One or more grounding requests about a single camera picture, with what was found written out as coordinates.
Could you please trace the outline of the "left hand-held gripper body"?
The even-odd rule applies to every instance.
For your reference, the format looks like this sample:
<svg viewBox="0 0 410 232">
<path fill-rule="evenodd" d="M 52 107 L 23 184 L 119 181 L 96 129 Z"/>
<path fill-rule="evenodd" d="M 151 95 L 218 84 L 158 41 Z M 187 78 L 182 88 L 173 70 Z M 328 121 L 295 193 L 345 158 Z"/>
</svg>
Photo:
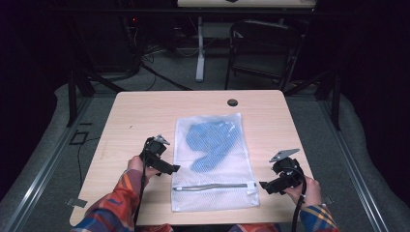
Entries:
<svg viewBox="0 0 410 232">
<path fill-rule="evenodd" d="M 167 145 L 169 142 L 161 134 L 149 137 L 144 143 L 140 158 L 142 160 L 160 160 Z"/>
</svg>

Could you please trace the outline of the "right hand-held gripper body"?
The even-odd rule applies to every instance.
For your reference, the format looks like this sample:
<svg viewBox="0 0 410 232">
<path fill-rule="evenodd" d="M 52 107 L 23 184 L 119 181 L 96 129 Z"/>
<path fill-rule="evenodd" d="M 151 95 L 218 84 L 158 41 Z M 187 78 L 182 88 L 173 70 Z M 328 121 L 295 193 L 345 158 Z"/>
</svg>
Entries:
<svg viewBox="0 0 410 232">
<path fill-rule="evenodd" d="M 290 188 L 295 188 L 304 182 L 304 172 L 296 159 L 290 156 L 299 152 L 299 149 L 279 151 L 270 162 L 273 163 L 272 170 Z"/>
</svg>

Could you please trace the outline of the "white mesh laundry bag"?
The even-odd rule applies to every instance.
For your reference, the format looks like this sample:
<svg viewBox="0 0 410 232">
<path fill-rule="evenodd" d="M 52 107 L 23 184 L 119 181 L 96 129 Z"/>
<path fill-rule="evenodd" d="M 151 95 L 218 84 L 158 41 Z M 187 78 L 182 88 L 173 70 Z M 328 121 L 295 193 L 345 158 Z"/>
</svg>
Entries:
<svg viewBox="0 0 410 232">
<path fill-rule="evenodd" d="M 189 147 L 186 142 L 187 133 L 192 125 L 216 121 L 234 123 L 240 136 L 228 155 L 213 171 L 192 171 L 192 163 L 201 158 L 203 153 L 195 152 Z M 171 208 L 174 212 L 236 210 L 259 204 L 256 179 L 243 134 L 242 115 L 239 113 L 178 119 L 173 162 L 180 166 L 171 180 Z"/>
</svg>

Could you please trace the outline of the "person's left hand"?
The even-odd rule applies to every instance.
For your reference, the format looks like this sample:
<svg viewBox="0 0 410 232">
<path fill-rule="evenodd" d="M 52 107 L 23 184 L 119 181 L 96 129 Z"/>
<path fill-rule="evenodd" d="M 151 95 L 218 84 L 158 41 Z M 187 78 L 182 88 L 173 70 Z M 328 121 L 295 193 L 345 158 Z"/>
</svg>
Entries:
<svg viewBox="0 0 410 232">
<path fill-rule="evenodd" d="M 159 170 L 145 166 L 139 156 L 134 156 L 128 161 L 127 173 L 132 175 L 135 179 L 144 178 L 146 181 L 157 174 Z"/>
</svg>

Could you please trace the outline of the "person's right hand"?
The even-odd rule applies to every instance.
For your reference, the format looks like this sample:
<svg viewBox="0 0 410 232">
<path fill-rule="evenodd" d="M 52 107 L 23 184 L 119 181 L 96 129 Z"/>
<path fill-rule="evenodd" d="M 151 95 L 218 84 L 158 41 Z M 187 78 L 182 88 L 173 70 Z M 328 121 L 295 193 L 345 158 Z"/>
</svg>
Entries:
<svg viewBox="0 0 410 232">
<path fill-rule="evenodd" d="M 308 206 L 321 205 L 322 195 L 320 184 L 310 177 L 305 177 L 305 179 L 307 189 L 305 192 L 305 199 L 302 203 L 301 208 L 304 209 Z M 297 204 L 300 196 L 302 195 L 302 189 L 303 186 L 299 185 L 295 188 L 286 188 L 284 192 L 293 200 L 295 204 Z"/>
</svg>

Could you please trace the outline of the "blue garment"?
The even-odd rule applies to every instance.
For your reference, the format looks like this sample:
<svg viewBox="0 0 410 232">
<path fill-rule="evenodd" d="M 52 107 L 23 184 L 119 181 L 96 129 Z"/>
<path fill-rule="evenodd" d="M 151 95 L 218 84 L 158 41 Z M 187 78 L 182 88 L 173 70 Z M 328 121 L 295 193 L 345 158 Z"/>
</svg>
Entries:
<svg viewBox="0 0 410 232">
<path fill-rule="evenodd" d="M 196 159 L 190 169 L 198 173 L 213 171 L 228 155 L 239 136 L 240 131 L 232 122 L 216 121 L 192 125 L 186 142 L 193 151 L 202 152 L 203 156 Z"/>
</svg>

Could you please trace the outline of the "black tape rectangle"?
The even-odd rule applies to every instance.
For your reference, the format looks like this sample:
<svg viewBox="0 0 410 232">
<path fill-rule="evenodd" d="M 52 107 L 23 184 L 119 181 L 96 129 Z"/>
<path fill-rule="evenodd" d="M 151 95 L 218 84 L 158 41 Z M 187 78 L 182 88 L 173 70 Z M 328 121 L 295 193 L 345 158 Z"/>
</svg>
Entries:
<svg viewBox="0 0 410 232">
<path fill-rule="evenodd" d="M 76 130 L 70 140 L 70 145 L 82 145 L 88 138 L 88 131 Z"/>
</svg>

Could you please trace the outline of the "white table leg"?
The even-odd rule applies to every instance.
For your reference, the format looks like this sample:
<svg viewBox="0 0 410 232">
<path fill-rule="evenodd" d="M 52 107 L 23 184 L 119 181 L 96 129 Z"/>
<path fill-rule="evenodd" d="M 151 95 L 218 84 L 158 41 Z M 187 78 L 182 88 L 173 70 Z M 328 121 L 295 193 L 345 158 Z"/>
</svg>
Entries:
<svg viewBox="0 0 410 232">
<path fill-rule="evenodd" d="M 197 82 L 202 82 L 204 80 L 204 66 L 205 66 L 205 56 L 204 56 L 204 40 L 203 40 L 203 22 L 200 17 L 197 20 L 197 37 L 198 37 L 198 57 L 196 65 L 196 76 L 195 80 Z"/>
</svg>

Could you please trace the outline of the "dark equipment with red light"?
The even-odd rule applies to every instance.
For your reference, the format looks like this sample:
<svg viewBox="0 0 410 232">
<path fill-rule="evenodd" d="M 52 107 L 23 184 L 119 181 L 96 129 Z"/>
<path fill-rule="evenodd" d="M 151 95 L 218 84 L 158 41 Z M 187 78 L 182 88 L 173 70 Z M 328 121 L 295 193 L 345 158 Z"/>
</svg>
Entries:
<svg viewBox="0 0 410 232">
<path fill-rule="evenodd" d="M 132 67 L 130 74 L 137 74 L 140 70 L 141 49 L 137 36 L 139 28 L 137 25 L 137 18 L 135 16 L 120 16 L 121 25 L 125 33 L 126 43 L 132 57 Z"/>
</svg>

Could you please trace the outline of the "black folding chair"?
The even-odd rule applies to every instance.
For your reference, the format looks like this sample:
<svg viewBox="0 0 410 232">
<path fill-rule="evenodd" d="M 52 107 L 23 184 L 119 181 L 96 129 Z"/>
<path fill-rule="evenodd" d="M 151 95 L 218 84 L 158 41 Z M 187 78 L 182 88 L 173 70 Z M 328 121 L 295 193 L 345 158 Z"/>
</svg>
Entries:
<svg viewBox="0 0 410 232">
<path fill-rule="evenodd" d="M 302 35 L 292 26 L 254 19 L 235 22 L 229 30 L 229 57 L 224 81 L 236 73 L 266 77 L 283 90 L 298 58 Z"/>
</svg>

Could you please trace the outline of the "light wooden table top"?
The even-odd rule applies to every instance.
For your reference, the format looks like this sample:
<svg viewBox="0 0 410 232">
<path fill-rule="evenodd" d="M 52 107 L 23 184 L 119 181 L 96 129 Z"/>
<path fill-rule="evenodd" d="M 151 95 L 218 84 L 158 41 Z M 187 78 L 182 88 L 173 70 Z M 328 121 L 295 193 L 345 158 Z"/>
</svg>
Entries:
<svg viewBox="0 0 410 232">
<path fill-rule="evenodd" d="M 177 0 L 185 8 L 314 8 L 318 0 Z"/>
</svg>

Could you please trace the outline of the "aluminium floor rail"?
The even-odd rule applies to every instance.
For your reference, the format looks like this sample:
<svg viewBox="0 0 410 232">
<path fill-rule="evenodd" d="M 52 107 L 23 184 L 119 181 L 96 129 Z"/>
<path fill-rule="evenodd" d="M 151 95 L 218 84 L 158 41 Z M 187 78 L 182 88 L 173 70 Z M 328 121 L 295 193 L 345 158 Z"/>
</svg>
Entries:
<svg viewBox="0 0 410 232">
<path fill-rule="evenodd" d="M 341 159 L 347 169 L 349 178 L 358 194 L 360 202 L 366 212 L 367 218 L 374 232 L 390 232 L 386 221 L 376 205 L 375 199 L 370 192 L 365 179 L 357 165 L 353 154 L 342 134 L 334 125 L 331 117 L 331 107 L 326 101 L 319 101 L 318 105 L 325 118 L 326 124 L 330 128 L 333 137 L 336 139 L 339 149 L 341 150 Z"/>
<path fill-rule="evenodd" d="M 76 149 L 80 124 L 91 98 L 80 101 L 78 116 L 68 126 L 68 103 L 60 99 L 57 109 L 33 155 L 6 197 L 0 201 L 0 232 L 67 232 L 78 197 Z"/>
</svg>

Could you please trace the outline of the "black frame post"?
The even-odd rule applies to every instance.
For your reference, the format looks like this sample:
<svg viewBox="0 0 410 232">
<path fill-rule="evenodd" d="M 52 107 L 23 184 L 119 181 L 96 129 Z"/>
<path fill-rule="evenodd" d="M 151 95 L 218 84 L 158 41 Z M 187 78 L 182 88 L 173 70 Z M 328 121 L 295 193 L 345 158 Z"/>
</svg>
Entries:
<svg viewBox="0 0 410 232">
<path fill-rule="evenodd" d="M 340 77 L 338 73 L 334 76 L 334 88 L 332 99 L 332 122 L 337 131 L 340 131 L 339 126 L 339 100 L 340 100 Z"/>
<path fill-rule="evenodd" d="M 75 76 L 73 72 L 70 72 L 68 79 L 69 90 L 69 121 L 67 127 L 69 128 L 77 117 L 77 104 L 76 104 L 76 85 Z"/>
</svg>

